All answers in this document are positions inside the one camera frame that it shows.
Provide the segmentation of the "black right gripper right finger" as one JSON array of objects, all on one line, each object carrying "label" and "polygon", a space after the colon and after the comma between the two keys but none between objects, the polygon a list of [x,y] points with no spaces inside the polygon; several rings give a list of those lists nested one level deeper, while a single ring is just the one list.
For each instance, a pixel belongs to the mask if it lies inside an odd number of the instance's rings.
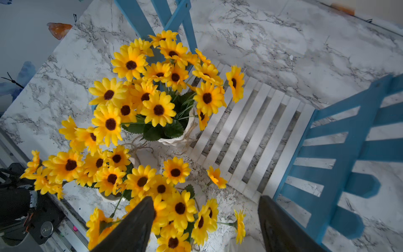
[{"label": "black right gripper right finger", "polygon": [[266,251],[325,251],[269,196],[260,197],[258,216]]}]

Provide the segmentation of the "sunflower pot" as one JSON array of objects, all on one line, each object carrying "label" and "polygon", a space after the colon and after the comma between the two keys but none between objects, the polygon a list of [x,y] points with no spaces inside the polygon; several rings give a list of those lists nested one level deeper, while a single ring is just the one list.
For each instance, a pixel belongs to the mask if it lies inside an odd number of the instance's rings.
[{"label": "sunflower pot", "polygon": [[64,184],[75,182],[79,186],[95,188],[105,197],[119,196],[125,189],[124,180],[132,167],[129,150],[117,146],[113,151],[95,149],[84,156],[70,149],[47,160],[40,159],[39,151],[32,151],[33,158],[20,176],[34,182],[34,190],[41,194],[53,194],[62,199]]},{"label": "sunflower pot", "polygon": [[114,195],[127,193],[130,200],[126,207],[128,214],[146,197],[151,197],[151,233],[157,238],[157,251],[189,252],[192,245],[203,246],[219,223],[216,199],[208,200],[199,208],[192,185],[176,188],[186,182],[190,173],[190,165],[177,157],[164,162],[162,174],[157,174],[149,165],[140,165],[129,173],[110,166],[97,172],[95,187]]},{"label": "sunflower pot", "polygon": [[192,110],[200,130],[205,130],[210,117],[226,106],[226,91],[233,102],[244,96],[240,67],[232,66],[220,77],[200,50],[189,51],[171,30],[121,46],[111,64],[116,77],[96,81],[89,89],[92,126],[80,128],[73,119],[62,122],[59,132],[76,151],[115,145],[122,140],[122,130],[148,141],[179,138]]}]

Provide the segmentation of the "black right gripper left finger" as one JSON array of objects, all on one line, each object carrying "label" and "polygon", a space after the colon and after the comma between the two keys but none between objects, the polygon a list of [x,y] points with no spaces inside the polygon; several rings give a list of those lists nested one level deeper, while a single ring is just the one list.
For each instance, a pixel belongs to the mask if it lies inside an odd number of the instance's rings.
[{"label": "black right gripper left finger", "polygon": [[94,252],[144,252],[154,221],[152,197],[145,197],[99,244]]}]

